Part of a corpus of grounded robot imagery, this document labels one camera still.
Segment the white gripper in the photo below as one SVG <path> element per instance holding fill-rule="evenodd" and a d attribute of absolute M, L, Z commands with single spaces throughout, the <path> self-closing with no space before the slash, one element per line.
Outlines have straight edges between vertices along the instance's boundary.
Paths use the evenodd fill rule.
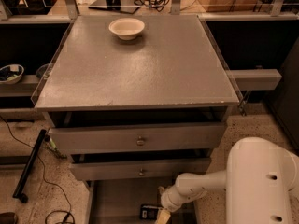
<path fill-rule="evenodd" d="M 176 186 L 171 186 L 168 188 L 159 187 L 158 190 L 161 196 L 161 205 L 163 209 L 158 211 L 155 224 L 167 224 L 171 217 L 171 213 L 179 210 L 183 204 L 191 203 L 197 199 L 203 198 L 206 195 L 205 190 L 199 190 L 194 194 L 183 195 L 178 192 Z"/>

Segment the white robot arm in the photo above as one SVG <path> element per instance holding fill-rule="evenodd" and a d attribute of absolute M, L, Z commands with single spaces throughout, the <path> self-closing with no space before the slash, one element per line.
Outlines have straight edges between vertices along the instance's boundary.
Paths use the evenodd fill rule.
<path fill-rule="evenodd" d="M 299 157 L 259 137 L 239 140 L 226 169 L 205 175 L 183 173 L 161 189 L 155 224 L 212 190 L 226 192 L 226 224 L 293 224 L 290 197 L 298 195 Z"/>

